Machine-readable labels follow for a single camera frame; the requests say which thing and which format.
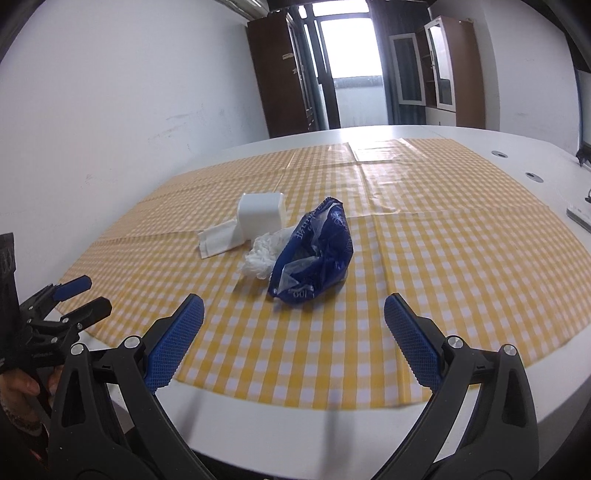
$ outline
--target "metal screw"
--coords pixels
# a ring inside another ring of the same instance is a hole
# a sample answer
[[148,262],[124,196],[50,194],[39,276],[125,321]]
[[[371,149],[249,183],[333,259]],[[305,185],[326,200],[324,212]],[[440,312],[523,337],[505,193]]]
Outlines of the metal screw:
[[511,355],[514,356],[517,354],[517,348],[515,348],[513,345],[505,345],[503,347],[503,351],[507,354],[507,355]]
[[74,345],[72,345],[72,348],[70,349],[70,353],[72,355],[80,355],[83,351],[84,345],[82,345],[81,343],[75,343]]
[[127,337],[123,342],[123,345],[125,345],[125,348],[135,348],[139,345],[139,338],[135,336]]
[[459,337],[449,337],[447,343],[449,343],[449,346],[452,348],[462,348],[464,346],[464,342],[462,342],[462,339]]

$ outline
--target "yellow checkered tablecloth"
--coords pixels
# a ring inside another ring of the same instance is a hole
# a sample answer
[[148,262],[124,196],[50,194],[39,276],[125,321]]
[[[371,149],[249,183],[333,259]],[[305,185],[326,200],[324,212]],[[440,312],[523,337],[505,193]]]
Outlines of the yellow checkered tablecloth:
[[[196,232],[232,218],[243,192],[283,192],[290,224],[327,196],[344,203],[355,253],[344,284],[299,307],[240,274],[248,247],[202,260]],[[472,347],[513,343],[526,365],[591,317],[591,256],[527,189],[445,139],[324,145],[177,176],[108,229],[66,272],[103,295],[90,332],[111,346],[143,334],[189,293],[205,323],[176,378],[217,393],[301,408],[428,399],[388,331],[387,295]]]

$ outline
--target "glass cabinet door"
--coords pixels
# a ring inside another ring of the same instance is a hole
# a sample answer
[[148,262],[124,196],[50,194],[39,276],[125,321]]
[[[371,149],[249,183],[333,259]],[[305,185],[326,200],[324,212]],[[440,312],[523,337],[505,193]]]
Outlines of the glass cabinet door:
[[447,48],[445,32],[440,23],[427,26],[429,49],[433,58],[433,73],[435,74],[437,108],[456,111],[453,89],[452,62]]

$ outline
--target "doorway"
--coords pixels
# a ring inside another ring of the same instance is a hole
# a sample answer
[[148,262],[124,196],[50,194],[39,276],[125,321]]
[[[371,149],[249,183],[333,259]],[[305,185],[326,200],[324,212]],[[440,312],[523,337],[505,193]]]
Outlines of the doorway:
[[382,64],[365,0],[300,5],[329,128],[387,125]]

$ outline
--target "white table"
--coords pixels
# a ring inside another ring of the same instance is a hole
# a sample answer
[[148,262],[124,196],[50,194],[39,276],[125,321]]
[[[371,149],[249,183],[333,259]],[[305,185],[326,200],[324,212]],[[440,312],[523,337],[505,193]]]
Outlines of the white table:
[[[539,140],[476,129],[435,126],[359,127],[294,135],[230,148],[199,165],[291,148],[393,138],[452,138],[491,160],[534,193],[591,252],[591,234],[566,216],[569,203],[591,215],[584,201],[591,171],[573,156]],[[508,158],[491,154],[493,150]],[[187,165],[186,171],[197,168]],[[540,176],[537,183],[526,172]],[[91,349],[104,348],[84,338]],[[527,368],[538,421],[559,407],[591,375],[591,327]],[[476,400],[470,391],[440,458],[454,452]],[[358,411],[284,408],[225,397],[173,381],[157,396],[189,446],[255,471],[294,479],[370,479],[418,418],[424,404]],[[117,391],[113,398],[123,405]]]

